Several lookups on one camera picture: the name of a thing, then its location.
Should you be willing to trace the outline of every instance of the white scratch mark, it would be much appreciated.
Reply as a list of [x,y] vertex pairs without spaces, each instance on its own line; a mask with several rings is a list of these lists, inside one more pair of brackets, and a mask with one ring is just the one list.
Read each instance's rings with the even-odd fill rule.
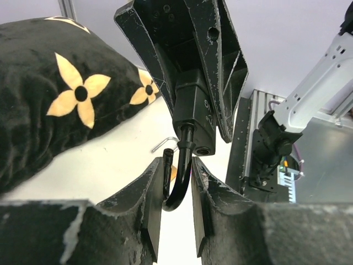
[[85,210],[86,207],[82,205],[78,208],[78,213],[75,220],[71,222],[69,228],[64,233],[63,244],[65,246],[65,249],[60,258],[60,264],[66,264],[76,248],[76,245],[78,243],[78,233],[80,231],[80,226],[83,221],[83,215],[85,213]]
[[349,230],[345,224],[342,224],[342,230],[346,239],[351,240],[351,233],[349,233]]
[[10,217],[10,214],[9,214],[9,213],[6,213],[6,214],[4,214],[4,215],[2,216],[2,219],[3,219],[3,220],[7,220],[7,219],[9,219],[9,217]]
[[207,175],[207,173],[205,173],[205,172],[202,173],[201,177],[202,177],[201,180],[202,180],[205,188],[208,189],[208,175]]
[[347,209],[343,210],[345,214],[352,214],[353,215],[353,206],[348,207]]
[[319,205],[309,205],[309,209],[315,214],[337,214],[339,209],[335,205],[319,206]]
[[324,178],[325,175],[326,175],[326,171],[322,174],[320,180],[318,181],[318,184],[316,184],[316,187],[315,187],[315,189],[313,191],[313,195],[315,195],[315,192],[316,192],[317,188],[319,187],[320,182],[322,181],[322,179]]

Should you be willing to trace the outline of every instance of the white robotic arm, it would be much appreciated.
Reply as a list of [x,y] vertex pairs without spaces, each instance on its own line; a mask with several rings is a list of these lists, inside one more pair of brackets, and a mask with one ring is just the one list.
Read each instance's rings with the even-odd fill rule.
[[338,34],[299,86],[275,108],[274,118],[288,133],[301,133],[313,116],[342,88],[352,85],[353,36]]
[[253,132],[250,185],[258,189],[302,136],[310,120],[341,89],[353,86],[353,3],[340,33],[299,86],[262,118]]

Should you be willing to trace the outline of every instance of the white wall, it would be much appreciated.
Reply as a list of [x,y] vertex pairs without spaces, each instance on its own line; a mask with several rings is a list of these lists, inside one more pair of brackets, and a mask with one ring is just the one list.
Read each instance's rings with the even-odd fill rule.
[[0,24],[55,15],[61,15],[58,0],[2,0],[0,3]]
[[[127,0],[73,0],[77,19],[134,63],[137,54],[113,21]],[[226,0],[249,66],[244,91],[286,97],[319,60],[351,0]]]

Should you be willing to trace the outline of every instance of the screw hole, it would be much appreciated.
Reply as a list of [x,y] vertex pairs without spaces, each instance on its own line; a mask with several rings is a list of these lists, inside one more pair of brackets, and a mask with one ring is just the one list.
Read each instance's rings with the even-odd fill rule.
[[173,14],[169,14],[169,15],[168,15],[168,20],[169,20],[170,22],[173,22],[174,19],[175,19],[175,16],[174,16]]
[[200,156],[207,156],[210,153],[210,151],[207,148],[201,147],[196,150],[196,153]]
[[166,13],[168,13],[168,12],[170,11],[170,6],[167,5],[167,4],[165,4],[165,5],[163,6],[163,10],[164,10]]
[[218,40],[219,35],[220,35],[220,32],[219,32],[218,29],[216,29],[216,28],[210,28],[210,29],[208,30],[208,37],[209,37],[210,40],[212,40],[212,41]]
[[158,11],[154,11],[152,13],[152,15],[153,15],[154,18],[159,18],[159,12]]

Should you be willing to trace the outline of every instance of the four-petal flower print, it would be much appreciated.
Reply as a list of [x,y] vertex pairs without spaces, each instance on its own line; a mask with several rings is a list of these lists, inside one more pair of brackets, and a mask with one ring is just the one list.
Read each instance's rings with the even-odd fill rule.
[[[63,56],[55,53],[57,66],[61,78],[69,90],[65,90],[51,103],[48,116],[65,116],[77,106],[77,112],[82,123],[90,129],[94,126],[94,107],[92,98],[99,95],[108,85],[110,77],[101,74],[89,76],[85,81],[78,70]],[[130,105],[140,105],[148,101],[151,104],[156,100],[159,92],[157,85],[148,71],[138,70],[142,87],[132,95]]]
[[83,81],[78,70],[63,56],[55,53],[59,73],[70,88],[62,92],[50,105],[47,115],[64,116],[77,106],[82,123],[93,128],[94,108],[91,99],[96,97],[108,85],[109,76],[91,75]]
[[68,23],[68,24],[71,24],[71,25],[74,25],[80,29],[83,29],[84,31],[86,31],[87,33],[90,34],[88,28],[82,26],[82,25],[79,25],[77,24],[77,22],[71,18],[65,18],[65,17],[59,17],[59,16],[56,16],[56,17],[51,17],[51,18],[46,18],[45,20],[55,20],[55,21],[62,21],[62,22],[65,22],[65,23]]
[[142,87],[137,89],[133,94],[130,100],[130,105],[140,105],[147,100],[148,103],[151,104],[156,100],[156,94],[159,92],[159,89],[147,71],[138,69],[138,74],[140,76]]

